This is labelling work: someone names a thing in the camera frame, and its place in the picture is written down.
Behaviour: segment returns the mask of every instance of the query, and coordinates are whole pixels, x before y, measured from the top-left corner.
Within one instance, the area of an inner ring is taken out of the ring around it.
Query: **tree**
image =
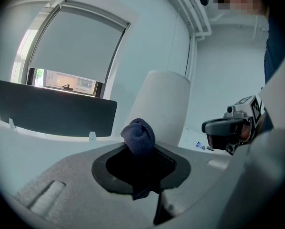
[[[36,78],[37,78],[37,79],[40,79],[40,78],[42,77],[43,73],[44,73],[44,70],[42,70],[42,69],[37,69]]]

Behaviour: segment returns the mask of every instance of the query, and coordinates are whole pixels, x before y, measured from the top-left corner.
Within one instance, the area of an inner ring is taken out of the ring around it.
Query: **dark sleeve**
[[[265,84],[272,78],[285,58],[285,36],[281,27],[275,20],[275,16],[269,15],[269,31],[265,52]],[[270,131],[273,128],[269,115],[266,115],[262,132]]]

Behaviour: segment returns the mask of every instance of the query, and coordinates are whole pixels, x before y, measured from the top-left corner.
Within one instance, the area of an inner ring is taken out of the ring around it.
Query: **window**
[[[23,70],[24,70],[24,64],[26,61],[26,58],[28,56],[28,51],[32,45],[32,42],[41,27],[42,23],[45,21],[49,13],[51,12],[52,8],[49,7],[49,4],[47,4],[41,12],[38,14],[38,16],[32,21],[31,25],[29,26],[29,29],[26,31],[16,54],[12,73],[11,73],[11,82],[14,83],[21,83],[22,77],[23,77]]]
[[[112,59],[130,24],[88,4],[54,4],[48,3],[30,25],[11,81],[102,97]]]
[[[37,69],[33,85],[57,90],[64,90],[63,86],[70,85],[69,88],[72,90],[68,91],[95,96],[98,82],[70,74]]]

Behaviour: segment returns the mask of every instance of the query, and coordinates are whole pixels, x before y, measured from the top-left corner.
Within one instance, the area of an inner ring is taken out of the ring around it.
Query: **roller blind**
[[[96,14],[62,8],[42,35],[30,67],[104,83],[123,30]]]

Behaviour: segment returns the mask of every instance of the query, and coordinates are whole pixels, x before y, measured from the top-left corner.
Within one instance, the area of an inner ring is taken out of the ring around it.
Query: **white pipe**
[[[197,42],[203,41],[203,40],[204,40],[204,38],[202,38],[202,37],[196,39]]]
[[[195,41],[195,44],[194,44],[194,55],[193,55],[193,70],[192,70],[191,75],[190,75],[190,83],[191,83],[191,85],[194,85],[194,78],[195,78],[195,72],[196,72],[197,53],[198,53],[198,47],[197,47],[197,41]]]
[[[201,36],[201,35],[210,36],[212,34],[212,30],[211,30],[210,23],[209,23],[207,14],[205,12],[204,6],[201,4],[200,0],[194,0],[194,1],[195,1],[195,4],[198,6],[200,12],[201,12],[203,20],[205,21],[206,27],[208,29],[208,31],[197,34],[197,36]]]
[[[201,22],[200,22],[200,19],[198,17],[198,15],[196,14],[191,2],[189,0],[184,0],[184,2],[186,3],[187,7],[189,8],[189,11],[191,12],[191,15],[193,16],[194,18],[194,21],[199,29],[199,33],[195,33],[195,36],[205,36],[204,35],[204,32],[203,32],[203,29],[202,29],[202,25],[201,25]]]
[[[193,61],[194,61],[194,50],[195,50],[195,37],[191,38],[190,41],[190,57],[189,57],[189,68],[186,72],[186,78],[190,81],[192,70],[193,70]]]
[[[185,7],[183,6],[183,2],[181,0],[177,0],[179,2],[179,4],[181,5],[186,17],[187,17],[187,20],[190,21],[190,16],[189,14],[187,13],[187,10],[185,9]],[[191,27],[192,27],[192,30],[194,31],[194,26],[192,23],[190,23]]]
[[[213,18],[209,18],[209,21],[215,22],[215,21],[217,21],[218,19],[220,19],[223,15],[224,15],[224,13],[220,13],[220,14],[218,14],[217,16],[214,16]]]
[[[258,16],[256,15],[253,40],[255,39],[255,36],[256,36],[257,25],[258,25]]]

